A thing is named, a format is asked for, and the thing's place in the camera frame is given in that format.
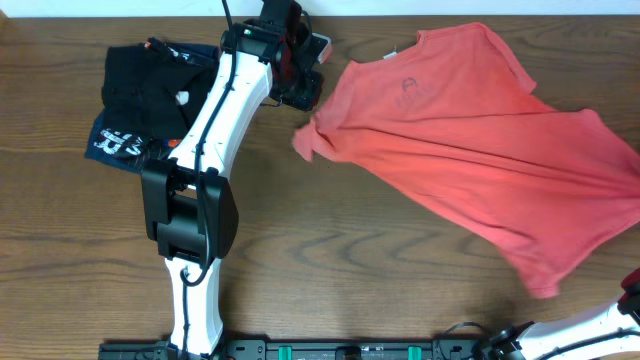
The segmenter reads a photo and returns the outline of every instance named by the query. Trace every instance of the wooden table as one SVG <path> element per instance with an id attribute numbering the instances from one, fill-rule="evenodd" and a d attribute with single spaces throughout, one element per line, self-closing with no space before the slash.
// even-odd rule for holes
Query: wooden table
<path id="1" fill-rule="evenodd" d="M 417 29 L 481 21 L 512 47 L 535 93 L 590 107 L 640 151 L 640 19 L 314 18 L 334 53 L 373 61 Z M 105 339 L 173 326 L 171 288 L 146 238 L 140 179 L 83 158 L 102 108 L 107 46 L 149 36 L 219 42 L 222 19 L 10 19 L 0 38 L 0 358 L 90 359 Z M 353 165 L 304 162 L 290 139 L 309 114 L 258 111 L 233 168 L 241 223 L 224 262 L 228 329 L 272 338 L 429 337 L 474 320 L 494 328 L 572 315 L 620 294 L 640 266 L 640 228 L 600 247 L 534 300 L 486 240 Z"/>

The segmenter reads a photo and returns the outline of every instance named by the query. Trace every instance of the white backdrop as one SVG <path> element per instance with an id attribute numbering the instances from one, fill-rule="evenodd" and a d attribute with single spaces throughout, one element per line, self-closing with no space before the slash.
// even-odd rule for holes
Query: white backdrop
<path id="1" fill-rule="evenodd" d="M 260 0 L 227 0 L 255 16 Z M 640 0 L 299 0 L 311 15 L 640 14 Z M 220 16 L 220 0 L 0 0 L 9 17 Z"/>

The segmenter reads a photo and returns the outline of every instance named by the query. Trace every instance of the red shirt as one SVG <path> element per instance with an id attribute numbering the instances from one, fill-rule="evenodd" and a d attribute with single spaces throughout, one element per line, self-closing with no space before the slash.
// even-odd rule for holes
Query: red shirt
<path id="1" fill-rule="evenodd" d="M 294 147 L 358 164 L 500 248 L 536 297 L 640 220 L 640 157 L 592 110 L 558 112 L 482 24 L 351 62 Z"/>

